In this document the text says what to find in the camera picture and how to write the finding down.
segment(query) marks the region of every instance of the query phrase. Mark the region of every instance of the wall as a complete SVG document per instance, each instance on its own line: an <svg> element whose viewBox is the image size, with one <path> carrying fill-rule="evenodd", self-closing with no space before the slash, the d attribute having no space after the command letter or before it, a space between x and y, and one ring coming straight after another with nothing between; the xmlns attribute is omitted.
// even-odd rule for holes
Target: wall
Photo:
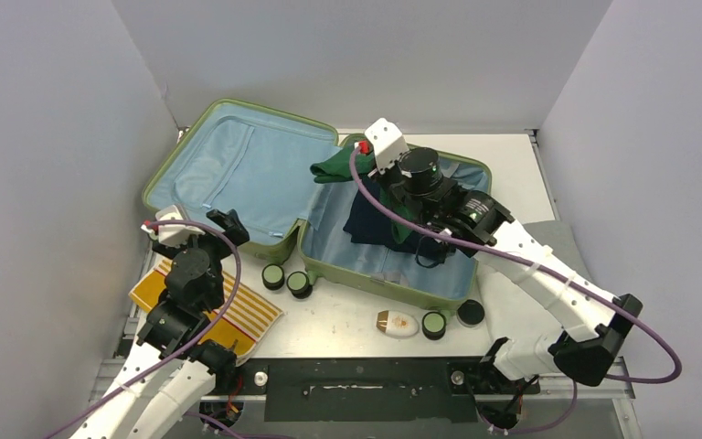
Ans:
<svg viewBox="0 0 702 439"><path fill-rule="evenodd" d="M235 97L411 133L539 127L610 0L113 0L180 124Z"/></svg>
<svg viewBox="0 0 702 439"><path fill-rule="evenodd" d="M0 438L87 406L145 248L139 193L174 140L108 0L0 2Z"/></svg>
<svg viewBox="0 0 702 439"><path fill-rule="evenodd" d="M702 437L702 2L615 0L539 134L597 282L637 294L682 355L635 386L645 437ZM639 331L631 373L670 362Z"/></svg>

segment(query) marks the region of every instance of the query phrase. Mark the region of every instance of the purple cable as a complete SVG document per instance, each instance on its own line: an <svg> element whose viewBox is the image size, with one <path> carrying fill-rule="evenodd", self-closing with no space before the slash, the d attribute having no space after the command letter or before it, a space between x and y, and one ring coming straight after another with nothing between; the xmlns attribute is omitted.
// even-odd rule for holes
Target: purple cable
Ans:
<svg viewBox="0 0 702 439"><path fill-rule="evenodd" d="M525 265L527 267L534 266L534 262L522 258L520 256L515 256L514 254L509 254L506 252L501 252L497 249L491 248L491 247L486 247L484 245L476 244L474 242L469 242L469 241L464 241L464 240L458 240L454 237L451 236L445 236L445 235L439 235L431 230L427 230L419 226L418 224L415 224L413 222L410 222L401 216L397 215L396 213L392 212L391 210L387 209L384 205L380 204L378 200L375 199L372 195L370 195L369 191L367 191L367 188L365 185L362 184L362 180L359 178L359 173L356 171L356 156L359 154L359 148L356 148L354 152L351 153L351 156L348 159L348 165L351 169L351 177L356 181L356 185L359 186L359 192L367 198L367 201L370 202L376 209L380 211L380 213L386 215L389 217L392 221L395 221L399 224L402 224L403 226L407 227L408 229L415 230L418 233L428 236L430 238L433 238L435 240L439 241L445 241L453 245L458 245L460 247L465 247L468 249L476 250L479 252L484 252L488 254L492 254L493 256L497 256L500 258L507 259L508 261L512 262L517 262L522 265ZM668 343L666 343L665 340L655 331L653 331L652 328L650 328L648 325L646 325L644 322L636 318L635 316L631 315L628 311L620 308L616 304L608 301L607 299L601 297L600 295L593 293L591 290L588 288L585 288L584 286L580 284L574 284L569 281L569 279L564 276L563 274L556 272L555 270L546 267L544 265L539 265L537 266L537 270L541 271L542 273L545 273L556 280L564 283L564 284L569 284L570 287L574 288L575 290L587 295L593 300L596 300L600 304L607 306L610 308L612 311L615 313L619 314L629 322L631 322L634 326L639 327L642 329L642 331L650 336L655 342L660 345L661 348L666 352L666 354L671 357L671 360L674 362L674 370L669 373L668 375L660 378L637 378L637 377L624 377L622 375L607 375L604 378L608 378L610 380L618 380L618 381L626 381L626 382L638 382L640 384L663 384L666 382L670 382L673 380L676 380L680 374L682 374L682 360L679 359L679 356L676 355L676 352L674 352L674 349L669 346Z"/></svg>
<svg viewBox="0 0 702 439"><path fill-rule="evenodd" d="M84 412L80 413L79 416L75 417L71 421L68 421L67 423L63 424L63 426L59 427L57 430L53 431L52 433L44 436L44 439L51 439L52 437L55 437L58 435L60 432L63 430L66 430L67 428L71 427L71 425L78 423L85 417L89 416L90 413L95 412L96 410L100 409L103 404L111 401L122 393L123 387L130 387L134 385L136 382L140 381L147 375L151 374L155 370L158 370L162 368L166 363L171 361L172 359L176 359L178 356L182 355L183 353L187 352L190 348L192 348L194 345L197 344L198 341L200 341L201 338L203 338L208 331L211 330L211 328L214 327L216 323L219 322L219 320L222 319L222 316L225 314L225 312L230 308L230 305L232 305L232 299L235 297L235 294L238 292L238 287L240 285L240 255L238 254L238 249L235 247L235 245L228 239L227 236L225 236L220 230L213 229L206 224L203 224L202 222L197 222L197 221L190 221L190 220L184 220L184 219L165 219L161 221L153 221L147 223L148 227L154 228L157 226L168 226L168 225L183 225L183 226L192 226L192 227L197 227L198 229L201 229L202 231L206 233L210 233L217 238L221 239L224 241L225 244L228 245L230 248L230 251L232 252L233 258L235 259L235 282L232 285L232 290L230 290L230 296L228 300L225 302L225 304L219 309L219 313L217 314L216 317L214 317L213 320L211 320L211 323L206 326L202 331L200 331L199 334L197 334L194 338L189 340L183 347L179 348L176 352L173 354L165 357L162 361L155 363L152 367L148 368L147 370L139 373L138 375L134 376L127 382L123 384L122 387L119 387L117 389L114 389L110 393L107 393L106 395L103 396L100 400L92 404L90 407L87 408Z"/></svg>
<svg viewBox="0 0 702 439"><path fill-rule="evenodd" d="M546 423L545 425L539 425L538 427L528 427L528 428L516 428L515 430L503 430L499 427L493 426L494 428L492 429L492 432L497 432L497 433L502 433L505 435L513 435L513 434L531 434L531 433L539 433L539 432L544 432L545 430L550 430L551 428L555 428L559 426L561 423L566 421L567 418L571 415L572 412L574 412L574 409L577 408L577 382L572 381L572 393L571 393L571 403L569 404L568 409L563 412L558 419L553 421L552 423ZM482 415L480 415L480 419L483 420L486 425L491 425L491 423L488 422Z"/></svg>
<svg viewBox="0 0 702 439"><path fill-rule="evenodd" d="M184 416L192 416L195 418L200 418L203 421L206 421L207 423L212 423L222 430L223 435L232 436L232 437L235 437L236 439L294 439L291 436L284 436L281 434L238 434L238 433L235 433L232 430L230 430L230 428L228 426L226 426L224 423L217 421L216 419L212 418L211 416L206 416L203 413L186 412L186 413L184 413Z"/></svg>

